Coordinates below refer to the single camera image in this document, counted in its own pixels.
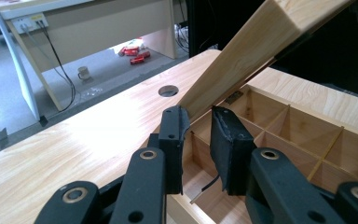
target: power outlet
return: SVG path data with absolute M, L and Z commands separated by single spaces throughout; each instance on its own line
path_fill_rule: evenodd
M 11 20 L 19 34 L 25 33 L 26 30 L 28 30 L 28 32 L 31 32 L 40 29 L 40 26 L 36 23 L 37 21 L 43 22 L 43 25 L 45 25 L 45 27 L 48 27 L 48 21 L 46 21 L 46 17 L 45 15 L 43 15 L 43 13 L 36 13 L 33 15 L 18 17 Z

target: floor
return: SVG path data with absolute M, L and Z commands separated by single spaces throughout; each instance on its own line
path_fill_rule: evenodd
M 59 112 L 43 88 L 31 65 L 18 47 L 25 70 L 33 87 L 39 114 L 37 121 L 21 95 L 20 83 L 5 39 L 0 36 L 0 150 L 12 146 L 61 120 L 98 104 L 127 88 L 142 82 L 188 58 L 186 49 L 177 49 L 177 59 L 165 57 L 149 50 L 151 57 L 136 65 L 130 65 L 129 58 L 120 57 L 113 49 L 106 49 L 78 61 L 64 65 L 66 73 L 76 86 L 76 98 L 65 111 Z M 77 68 L 87 66 L 91 78 L 84 81 L 77 77 Z M 49 70 L 43 73 L 63 105 L 70 101 L 70 87 Z

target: red object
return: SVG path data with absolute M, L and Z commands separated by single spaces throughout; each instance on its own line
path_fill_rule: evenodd
M 124 56 L 125 52 L 126 52 L 126 47 L 123 47 L 123 48 L 118 52 L 118 56 L 120 56 L 120 57 Z
M 148 58 L 148 57 L 150 57 L 150 52 L 149 52 L 149 51 L 146 51 L 146 52 L 140 53 L 140 54 L 138 54 L 137 57 Z
M 131 48 L 126 48 L 124 50 L 124 54 L 127 56 L 136 56 L 138 55 L 139 52 L 139 47 L 131 47 Z
M 144 62 L 145 62 L 145 58 L 142 56 L 130 59 L 130 64 L 144 63 Z

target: white desk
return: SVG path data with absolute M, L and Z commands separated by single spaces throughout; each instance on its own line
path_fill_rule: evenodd
M 42 76 L 42 72 L 52 68 L 50 63 L 29 36 L 18 34 L 9 19 L 43 12 L 48 22 L 48 34 L 62 63 L 139 36 L 150 49 L 176 57 L 172 0 L 21 0 L 12 4 L 0 1 L 0 12 L 59 110 L 62 105 Z M 41 49 L 54 58 L 43 33 L 38 30 L 32 35 Z

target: wooden table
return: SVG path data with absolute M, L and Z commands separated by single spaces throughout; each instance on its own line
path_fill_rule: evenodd
M 88 180 L 102 187 L 125 174 L 132 152 L 158 127 L 161 112 L 179 102 L 219 53 L 205 51 L 1 151 L 0 223 L 33 222 L 53 192 L 72 181 Z M 248 84 L 358 132 L 356 97 L 269 68 Z M 166 85 L 175 85 L 179 92 L 159 96 Z M 169 212 L 178 202 L 169 197 Z M 184 207 L 187 212 L 192 209 L 189 204 Z M 196 217 L 197 207 L 190 212 Z

